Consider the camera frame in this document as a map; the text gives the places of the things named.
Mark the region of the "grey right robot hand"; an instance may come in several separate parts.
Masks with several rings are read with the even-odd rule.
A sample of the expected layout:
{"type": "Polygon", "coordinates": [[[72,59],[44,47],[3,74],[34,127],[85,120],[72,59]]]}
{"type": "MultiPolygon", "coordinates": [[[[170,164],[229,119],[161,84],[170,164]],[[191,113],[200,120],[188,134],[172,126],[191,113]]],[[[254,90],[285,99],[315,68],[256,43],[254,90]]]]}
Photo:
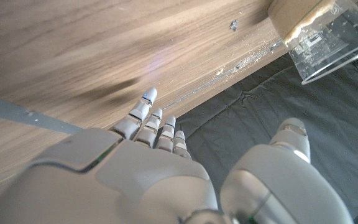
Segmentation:
{"type": "Polygon", "coordinates": [[[214,190],[175,118],[148,89],[112,128],[52,145],[0,196],[0,223],[352,223],[313,167],[302,121],[286,119],[214,190]]]}

